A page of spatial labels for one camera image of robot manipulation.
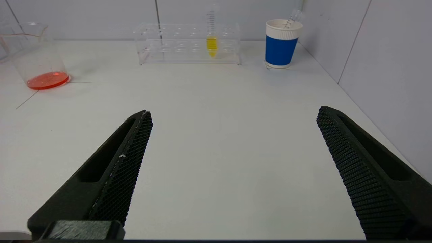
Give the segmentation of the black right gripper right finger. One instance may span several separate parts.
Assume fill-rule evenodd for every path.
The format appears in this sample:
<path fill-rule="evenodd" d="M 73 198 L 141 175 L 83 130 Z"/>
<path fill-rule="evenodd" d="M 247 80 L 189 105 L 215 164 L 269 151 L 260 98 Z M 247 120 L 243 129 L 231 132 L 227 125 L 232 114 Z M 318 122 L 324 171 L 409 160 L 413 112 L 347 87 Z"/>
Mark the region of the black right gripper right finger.
<path fill-rule="evenodd" d="M 366 239 L 431 240 L 431 184 L 341 111 L 316 122 Z"/>

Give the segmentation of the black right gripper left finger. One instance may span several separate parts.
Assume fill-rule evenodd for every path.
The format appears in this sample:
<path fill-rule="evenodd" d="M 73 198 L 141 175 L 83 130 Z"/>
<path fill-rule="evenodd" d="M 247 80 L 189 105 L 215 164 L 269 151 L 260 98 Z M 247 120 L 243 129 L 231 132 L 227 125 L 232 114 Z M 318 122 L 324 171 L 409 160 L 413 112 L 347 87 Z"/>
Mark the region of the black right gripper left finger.
<path fill-rule="evenodd" d="M 32 239 L 58 220 L 117 220 L 124 226 L 152 127 L 149 111 L 128 117 L 28 219 Z"/>

